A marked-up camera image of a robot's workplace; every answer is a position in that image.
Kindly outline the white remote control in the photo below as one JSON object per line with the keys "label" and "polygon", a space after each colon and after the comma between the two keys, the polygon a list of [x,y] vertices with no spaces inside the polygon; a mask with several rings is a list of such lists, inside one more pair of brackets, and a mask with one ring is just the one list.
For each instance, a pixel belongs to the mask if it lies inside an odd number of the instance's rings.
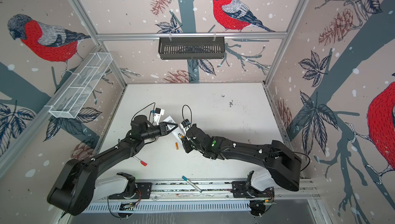
{"label": "white remote control", "polygon": [[[164,119],[164,122],[167,123],[172,123],[175,124],[175,120],[171,117],[168,116],[167,118]],[[185,133],[184,131],[180,128],[179,125],[174,126],[174,125],[167,125],[169,130],[172,130],[171,134],[177,139],[179,143],[182,143],[182,138],[184,137]]]}

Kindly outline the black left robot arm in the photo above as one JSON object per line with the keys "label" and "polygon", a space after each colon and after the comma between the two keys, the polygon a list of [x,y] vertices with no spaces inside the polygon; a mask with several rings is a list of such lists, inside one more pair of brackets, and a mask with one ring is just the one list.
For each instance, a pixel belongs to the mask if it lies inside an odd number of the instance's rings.
{"label": "black left robot arm", "polygon": [[99,179],[104,172],[123,160],[137,155],[145,140],[164,137],[178,128],[178,124],[150,123],[145,115],[131,121],[131,129],[115,146],[84,160],[69,160],[51,188],[47,202],[76,216],[93,201],[116,194],[132,198],[138,193],[135,177],[127,173]]}

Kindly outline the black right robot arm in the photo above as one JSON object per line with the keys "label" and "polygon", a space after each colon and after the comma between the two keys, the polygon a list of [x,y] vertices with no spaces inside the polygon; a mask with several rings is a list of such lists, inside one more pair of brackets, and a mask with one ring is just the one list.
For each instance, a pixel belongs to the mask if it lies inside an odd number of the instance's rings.
{"label": "black right robot arm", "polygon": [[259,180],[257,172],[251,176],[251,187],[258,191],[272,185],[299,191],[301,159],[280,141],[263,145],[235,142],[222,136],[209,136],[195,124],[187,129],[181,141],[186,153],[197,150],[212,160],[240,160],[265,168],[270,180]]}

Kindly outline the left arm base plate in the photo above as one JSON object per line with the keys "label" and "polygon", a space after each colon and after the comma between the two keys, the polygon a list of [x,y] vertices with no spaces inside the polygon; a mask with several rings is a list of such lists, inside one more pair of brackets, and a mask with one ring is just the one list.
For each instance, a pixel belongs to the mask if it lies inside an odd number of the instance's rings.
{"label": "left arm base plate", "polygon": [[127,186],[127,188],[118,194],[109,196],[110,200],[130,200],[130,199],[149,199],[152,189],[151,182],[137,182],[134,186]]}

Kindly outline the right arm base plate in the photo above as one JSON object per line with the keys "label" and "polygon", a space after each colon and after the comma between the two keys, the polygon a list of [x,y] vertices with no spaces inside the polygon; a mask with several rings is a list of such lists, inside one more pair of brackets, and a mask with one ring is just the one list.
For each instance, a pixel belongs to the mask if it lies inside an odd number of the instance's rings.
{"label": "right arm base plate", "polygon": [[244,181],[233,181],[231,183],[231,191],[233,198],[273,198],[274,189],[267,188],[263,191],[259,191]]}

